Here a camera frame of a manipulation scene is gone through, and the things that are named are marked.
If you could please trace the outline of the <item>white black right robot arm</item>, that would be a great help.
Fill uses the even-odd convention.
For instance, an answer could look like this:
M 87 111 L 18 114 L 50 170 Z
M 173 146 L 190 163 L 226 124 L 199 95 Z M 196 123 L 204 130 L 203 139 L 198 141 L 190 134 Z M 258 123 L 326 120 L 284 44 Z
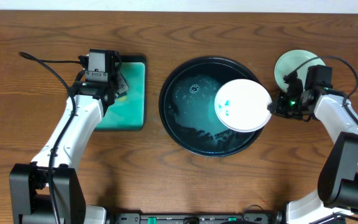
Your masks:
M 334 146 L 319 175 L 318 186 L 307 196 L 289 202 L 287 223 L 328 223 L 340 219 L 358 221 L 358 115 L 349 97 L 333 90 L 331 78 L 310 75 L 301 81 L 286 75 L 288 84 L 269 110 L 284 118 L 317 119 Z

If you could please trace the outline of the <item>mint plate top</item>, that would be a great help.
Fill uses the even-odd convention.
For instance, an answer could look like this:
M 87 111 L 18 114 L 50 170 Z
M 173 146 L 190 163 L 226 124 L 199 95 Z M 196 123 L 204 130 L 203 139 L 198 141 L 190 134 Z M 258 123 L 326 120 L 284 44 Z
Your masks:
M 279 88 L 287 92 L 288 84 L 284 82 L 284 76 L 289 75 L 294 69 L 296 69 L 303 62 L 315 58 L 315 55 L 312 52 L 307 50 L 291 50 L 283 54 L 275 64 L 274 77 Z M 312 60 L 306 65 L 302 66 L 297 70 L 298 79 L 302 81 L 303 86 L 305 86 L 307 70 L 310 66 L 313 65 L 326 65 L 321 59 Z

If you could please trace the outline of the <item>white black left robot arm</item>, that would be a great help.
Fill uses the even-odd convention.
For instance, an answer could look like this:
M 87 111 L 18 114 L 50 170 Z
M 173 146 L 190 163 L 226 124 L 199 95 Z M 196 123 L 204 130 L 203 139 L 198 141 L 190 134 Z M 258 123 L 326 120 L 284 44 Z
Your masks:
M 9 174 L 14 223 L 110 223 L 107 208 L 88 205 L 76 170 L 109 106 L 128 89 L 119 70 L 82 71 L 50 139 L 28 164 Z

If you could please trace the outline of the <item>white plate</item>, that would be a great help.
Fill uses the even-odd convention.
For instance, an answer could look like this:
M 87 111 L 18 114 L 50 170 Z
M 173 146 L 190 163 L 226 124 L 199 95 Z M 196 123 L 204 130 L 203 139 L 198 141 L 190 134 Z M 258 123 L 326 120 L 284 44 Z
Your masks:
M 214 99 L 215 113 L 231 130 L 250 133 L 263 128 L 271 119 L 269 92 L 259 83 L 237 79 L 225 83 Z

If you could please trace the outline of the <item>yellow green sponge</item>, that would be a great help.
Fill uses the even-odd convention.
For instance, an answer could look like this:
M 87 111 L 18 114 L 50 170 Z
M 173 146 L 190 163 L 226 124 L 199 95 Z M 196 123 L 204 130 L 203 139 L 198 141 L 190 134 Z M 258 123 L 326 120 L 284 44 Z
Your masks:
M 127 96 L 121 96 L 119 98 L 116 99 L 116 101 L 126 101 Z

